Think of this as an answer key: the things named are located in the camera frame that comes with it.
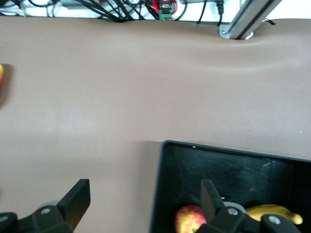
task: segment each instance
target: screw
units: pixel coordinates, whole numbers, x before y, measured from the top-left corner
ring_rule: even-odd
[[[43,210],[41,210],[41,214],[42,215],[44,215],[44,214],[47,214],[47,213],[49,213],[50,212],[50,209],[49,208],[45,208],[45,209],[43,209]]]
[[[4,222],[8,219],[9,219],[8,215],[2,216],[2,217],[0,217],[0,222]]]
[[[236,209],[233,209],[233,208],[229,208],[228,209],[228,213],[230,215],[238,215],[239,214],[239,212]]]
[[[277,217],[275,217],[275,216],[269,216],[269,221],[270,221],[271,223],[276,224],[276,225],[281,224],[281,220],[280,220],[280,219],[278,219],[278,218],[277,218]]]

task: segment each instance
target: black cable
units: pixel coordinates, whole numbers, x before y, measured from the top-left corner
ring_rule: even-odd
[[[123,1],[126,5],[130,5],[129,4],[129,1],[128,0],[126,0],[126,1]],[[131,3],[133,6],[138,6],[139,5],[139,3]]]
[[[98,6],[94,5],[94,4],[86,2],[84,0],[76,0],[76,1],[81,3],[83,6],[85,6],[89,10],[99,14],[100,16],[104,16],[104,17],[106,17],[108,19],[111,19],[112,21],[115,21],[115,22],[118,22],[118,23],[126,21],[125,19],[121,19],[121,18],[113,15],[112,13],[108,12],[106,9],[104,9],[100,5],[98,7]]]
[[[219,25],[221,25],[222,20],[223,20],[223,14],[220,14],[219,15],[219,21],[218,21],[218,24],[217,24],[218,27],[219,27]]]
[[[55,1],[52,7],[52,16],[55,17],[54,10],[58,1]]]
[[[145,7],[147,8],[148,12],[153,16],[153,18],[159,20],[159,15],[157,15],[157,14],[154,12],[154,9],[153,9],[151,6],[149,6],[149,5],[147,4],[147,1],[144,2],[144,5],[145,5]]]
[[[204,0],[202,13],[201,13],[201,16],[200,16],[199,20],[196,22],[197,24],[200,24],[200,23],[201,23],[201,19],[202,19],[202,17],[203,17],[204,11],[205,11],[206,3],[207,3],[207,0]]]
[[[125,16],[127,17],[128,21],[132,21],[134,20],[131,15],[128,13],[128,11],[126,10],[125,6],[123,5],[123,3],[120,0],[115,0],[116,4],[122,9],[123,13],[125,14]]]
[[[118,10],[118,14],[121,15],[122,10],[120,9],[119,5],[116,3],[115,0],[112,0],[112,1],[117,5],[117,8],[115,8],[115,9]]]
[[[131,7],[131,9],[128,11],[128,13],[132,13],[134,11],[134,8],[136,9],[136,7],[138,7],[138,5]]]
[[[224,13],[224,0],[216,0],[216,5],[218,8],[218,14],[219,14],[219,21],[217,26],[219,26],[222,23],[223,20],[223,13]]]
[[[97,13],[97,14],[99,14],[99,15],[105,17],[105,18],[108,18],[108,19],[110,19],[110,20],[112,20],[112,21],[115,21],[115,22],[117,22],[117,23],[120,23],[120,22],[121,22],[121,20],[120,20],[119,18],[114,18],[114,17],[111,17],[110,15],[106,15],[106,14],[104,14],[104,13],[102,13],[102,12],[97,11],[96,9],[94,9],[94,8],[88,6],[88,5],[84,5],[84,6],[85,6],[87,9],[89,9],[89,10],[91,10],[91,11],[93,11],[93,12],[95,12],[95,13]]]
[[[110,0],[107,0],[106,2],[107,2],[108,5],[111,7],[112,11],[116,12],[116,13],[119,15],[119,17],[123,17],[123,16],[121,15],[121,13],[120,13],[120,8],[119,8],[119,7],[118,7],[118,10],[117,10],[115,7],[112,6],[112,4],[110,3]]]
[[[5,13],[0,12],[0,16],[20,16],[19,14],[15,14],[15,15],[6,15]]]
[[[276,25],[276,23],[274,23],[272,20],[268,19],[268,18],[265,18],[264,21],[270,23],[271,25]]]
[[[132,10],[135,11],[136,14],[138,14],[138,17],[140,20],[144,20],[145,18],[136,10],[136,6],[132,5],[130,1],[127,1],[128,4],[130,5],[130,7],[132,8]]]
[[[93,3],[98,9],[102,9],[103,7],[100,6],[97,2],[95,2],[94,0],[89,0],[91,3]]]
[[[38,4],[35,4],[32,0],[28,0],[28,2],[31,4],[31,5],[34,5],[36,7],[48,7],[48,6],[52,6],[53,5],[53,2],[50,2],[48,4],[45,4],[45,5],[38,5]]]
[[[184,10],[183,10],[183,13],[181,13],[181,15],[178,18],[174,19],[174,21],[178,21],[178,20],[181,19],[182,16],[184,16],[184,14],[185,14],[185,12],[187,10],[187,6],[188,6],[188,2],[185,1],[185,7],[184,7]]]
[[[1,9],[1,8],[10,8],[10,7],[12,7],[12,6],[17,6],[17,7],[20,8],[20,3],[23,2],[23,1],[24,1],[24,0],[20,0],[20,1],[14,0],[14,1],[13,1],[13,4],[11,4],[11,5],[9,5],[9,6],[0,6],[0,9]]]
[[[140,0],[139,2],[140,2],[140,5],[139,5],[139,14],[141,14],[142,0]]]

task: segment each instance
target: banana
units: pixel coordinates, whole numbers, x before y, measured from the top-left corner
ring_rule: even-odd
[[[4,68],[3,68],[3,66],[0,64],[0,94],[1,94],[1,86],[2,86],[3,77],[4,77]]]
[[[299,225],[303,222],[302,216],[296,213],[291,212],[280,205],[259,205],[246,209],[248,215],[254,220],[260,221],[263,215],[281,215],[293,224]]]

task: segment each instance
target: brown table surface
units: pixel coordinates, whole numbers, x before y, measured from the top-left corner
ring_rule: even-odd
[[[246,41],[214,25],[1,17],[0,212],[90,178],[76,233],[148,232],[161,142],[311,159],[311,21]]]

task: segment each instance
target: metal rod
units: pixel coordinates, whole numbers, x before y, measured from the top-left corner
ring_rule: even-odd
[[[227,39],[246,39],[282,0],[247,0],[232,22],[219,26],[219,34]]]

